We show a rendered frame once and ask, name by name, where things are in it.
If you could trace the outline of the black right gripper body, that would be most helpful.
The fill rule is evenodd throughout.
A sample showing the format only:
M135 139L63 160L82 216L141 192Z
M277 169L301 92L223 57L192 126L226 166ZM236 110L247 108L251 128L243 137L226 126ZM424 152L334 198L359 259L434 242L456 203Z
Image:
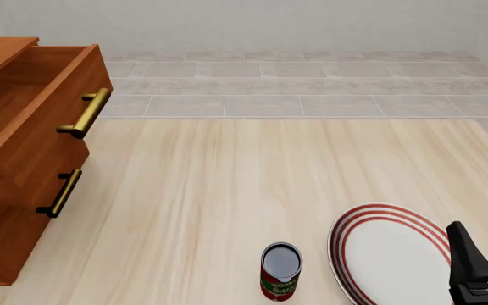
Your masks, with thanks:
M453 305L488 305L488 276L468 280L452 275L449 286Z

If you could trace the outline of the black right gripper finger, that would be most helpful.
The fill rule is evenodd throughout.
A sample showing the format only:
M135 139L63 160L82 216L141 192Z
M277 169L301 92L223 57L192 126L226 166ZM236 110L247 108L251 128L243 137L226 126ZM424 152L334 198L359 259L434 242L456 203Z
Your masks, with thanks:
M449 285L469 289L488 289L488 261L460 221L446 228L451 254Z

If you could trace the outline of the tomato sauce tin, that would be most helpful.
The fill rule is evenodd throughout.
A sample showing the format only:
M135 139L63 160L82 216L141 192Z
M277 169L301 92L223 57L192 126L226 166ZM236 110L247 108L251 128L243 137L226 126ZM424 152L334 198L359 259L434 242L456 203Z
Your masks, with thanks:
M285 302L296 291L302 271L302 255L290 243L267 246L261 256L260 287L273 302Z

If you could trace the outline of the open wooden drawer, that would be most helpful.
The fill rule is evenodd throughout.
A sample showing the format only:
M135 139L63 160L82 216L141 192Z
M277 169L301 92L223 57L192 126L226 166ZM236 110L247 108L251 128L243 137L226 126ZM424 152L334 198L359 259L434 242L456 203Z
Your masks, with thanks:
M75 124L81 96L100 88L113 90L97 45L26 48L0 68L0 149L74 138L56 128Z

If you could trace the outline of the white plate with red rings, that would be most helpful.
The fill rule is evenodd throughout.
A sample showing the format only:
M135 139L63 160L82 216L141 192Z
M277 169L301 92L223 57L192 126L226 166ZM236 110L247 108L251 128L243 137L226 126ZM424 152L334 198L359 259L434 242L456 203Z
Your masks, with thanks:
M414 210L387 202L345 210L330 227L328 258L353 305L454 305L447 234Z

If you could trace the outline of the closed wooden drawer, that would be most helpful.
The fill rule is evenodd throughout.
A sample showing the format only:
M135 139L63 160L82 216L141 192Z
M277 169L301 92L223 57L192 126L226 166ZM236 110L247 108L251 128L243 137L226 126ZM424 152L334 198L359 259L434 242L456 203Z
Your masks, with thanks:
M50 203L63 182L89 155L84 141L62 136L51 143L0 149L0 205L35 208Z

